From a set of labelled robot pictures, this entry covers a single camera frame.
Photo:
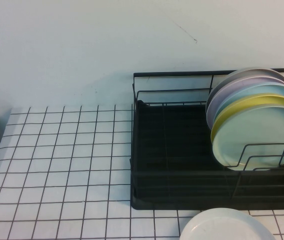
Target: wall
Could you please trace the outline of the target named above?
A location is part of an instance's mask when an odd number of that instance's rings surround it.
[[[0,108],[128,103],[132,73],[284,67],[283,0],[0,1]]]

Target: countertop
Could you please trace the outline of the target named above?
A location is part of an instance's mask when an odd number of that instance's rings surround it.
[[[14,108],[0,144],[0,239],[177,240],[197,210],[130,207],[132,105]],[[284,240],[284,210],[247,210]]]

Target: dish rack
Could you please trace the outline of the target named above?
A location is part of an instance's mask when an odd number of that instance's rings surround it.
[[[284,68],[275,71],[284,73]],[[279,167],[230,170],[214,157],[207,126],[206,100],[143,102],[141,94],[205,93],[214,76],[228,71],[139,72],[133,74],[134,118],[131,144],[131,205],[137,210],[238,210],[284,209],[284,142],[252,143],[283,145]],[[138,79],[163,77],[211,77],[208,87],[137,90]]]

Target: white object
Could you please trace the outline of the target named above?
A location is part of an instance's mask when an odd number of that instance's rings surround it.
[[[275,240],[252,216],[230,208],[199,213],[185,226],[180,240]]]

